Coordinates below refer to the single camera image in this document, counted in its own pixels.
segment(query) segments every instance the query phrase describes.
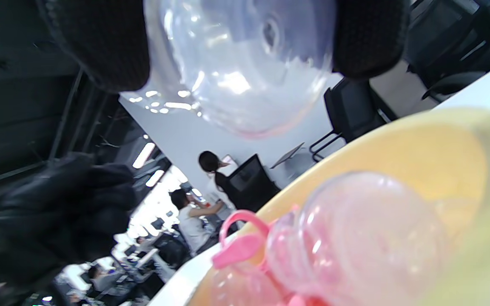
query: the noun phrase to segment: black hair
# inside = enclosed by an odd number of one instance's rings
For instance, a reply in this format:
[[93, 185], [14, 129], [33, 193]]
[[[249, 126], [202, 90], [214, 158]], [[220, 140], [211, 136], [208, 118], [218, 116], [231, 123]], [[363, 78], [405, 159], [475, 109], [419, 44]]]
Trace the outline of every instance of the black hair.
[[88, 269], [88, 278], [94, 279], [96, 278], [96, 274], [97, 274], [97, 267], [91, 266], [90, 269]]
[[183, 209], [188, 204], [188, 199], [186, 198], [186, 191], [184, 189], [177, 189], [171, 192], [169, 195], [171, 202], [178, 210]]
[[204, 151], [198, 157], [198, 162], [200, 167], [205, 172], [215, 172], [218, 170], [220, 165], [220, 159], [215, 153], [211, 151]]
[[198, 162], [203, 171], [214, 173], [214, 183], [216, 186], [228, 196], [228, 199], [230, 199], [234, 205], [238, 205], [239, 192], [237, 192], [237, 189], [230, 184], [227, 176], [217, 171], [218, 168], [220, 168], [220, 159], [218, 156], [211, 151], [204, 151], [198, 157]]

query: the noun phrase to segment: white desk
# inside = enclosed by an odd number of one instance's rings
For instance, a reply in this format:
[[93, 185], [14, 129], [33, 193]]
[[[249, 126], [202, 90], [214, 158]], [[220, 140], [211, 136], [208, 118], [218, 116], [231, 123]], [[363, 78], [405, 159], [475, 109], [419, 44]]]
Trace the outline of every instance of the white desk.
[[[436, 109], [462, 106], [490, 109], [490, 73], [449, 98]], [[185, 264], [152, 299], [149, 306], [184, 306], [210, 269], [211, 257], [219, 250], [220, 245], [213, 246]]]

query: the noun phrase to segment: floor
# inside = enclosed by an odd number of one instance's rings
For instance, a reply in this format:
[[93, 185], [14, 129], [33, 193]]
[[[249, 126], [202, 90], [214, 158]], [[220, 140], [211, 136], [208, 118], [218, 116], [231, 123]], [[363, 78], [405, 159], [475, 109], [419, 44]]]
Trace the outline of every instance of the floor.
[[406, 72], [407, 67], [408, 64], [401, 61], [391, 71], [370, 80], [373, 89], [399, 117], [437, 106], [433, 99], [421, 99], [426, 88], [416, 75]]

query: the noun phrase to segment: yellow plastic tray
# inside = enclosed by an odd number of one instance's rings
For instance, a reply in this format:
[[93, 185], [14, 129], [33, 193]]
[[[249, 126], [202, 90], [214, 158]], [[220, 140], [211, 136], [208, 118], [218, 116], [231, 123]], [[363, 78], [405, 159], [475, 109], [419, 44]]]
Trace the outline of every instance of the yellow plastic tray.
[[[258, 216], [273, 221], [292, 205], [303, 205], [325, 180], [356, 170], [392, 176], [432, 205], [440, 199], [461, 201], [453, 209], [435, 207], [451, 236], [465, 235], [447, 275], [424, 305], [490, 306], [490, 112], [434, 110], [374, 130], [315, 165]], [[245, 226], [240, 234], [252, 230]], [[211, 305], [211, 277], [212, 271], [189, 305]]]

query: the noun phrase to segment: ceiling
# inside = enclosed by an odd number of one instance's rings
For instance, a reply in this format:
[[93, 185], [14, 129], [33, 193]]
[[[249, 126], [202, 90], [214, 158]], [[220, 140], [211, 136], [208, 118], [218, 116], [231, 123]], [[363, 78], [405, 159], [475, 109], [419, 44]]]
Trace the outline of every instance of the ceiling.
[[144, 132], [117, 99], [52, 42], [34, 0], [0, 0], [0, 191], [40, 169], [51, 150], [128, 163]]

